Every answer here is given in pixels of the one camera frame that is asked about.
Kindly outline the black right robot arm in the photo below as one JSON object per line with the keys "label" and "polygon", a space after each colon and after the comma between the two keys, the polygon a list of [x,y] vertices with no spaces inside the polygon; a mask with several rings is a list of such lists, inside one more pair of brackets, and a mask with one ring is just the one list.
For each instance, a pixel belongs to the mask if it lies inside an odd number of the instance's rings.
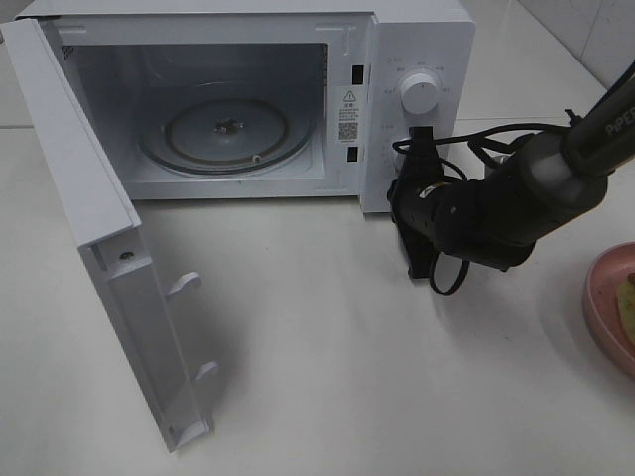
{"label": "black right robot arm", "polygon": [[628,67],[584,116],[516,123],[437,138],[413,127],[393,143],[403,165],[387,198],[413,280],[432,282],[440,255],[506,271],[539,239],[589,212],[608,178],[634,158],[634,69]]}

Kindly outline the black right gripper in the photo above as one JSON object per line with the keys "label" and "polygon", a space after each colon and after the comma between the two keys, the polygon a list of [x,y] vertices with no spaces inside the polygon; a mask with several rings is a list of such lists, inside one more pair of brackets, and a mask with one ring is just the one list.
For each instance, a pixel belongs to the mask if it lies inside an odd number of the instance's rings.
{"label": "black right gripper", "polygon": [[412,280],[428,279],[439,251],[459,248],[464,240],[464,173],[433,148],[433,127],[409,129],[403,162],[387,196],[390,213],[405,249]]}

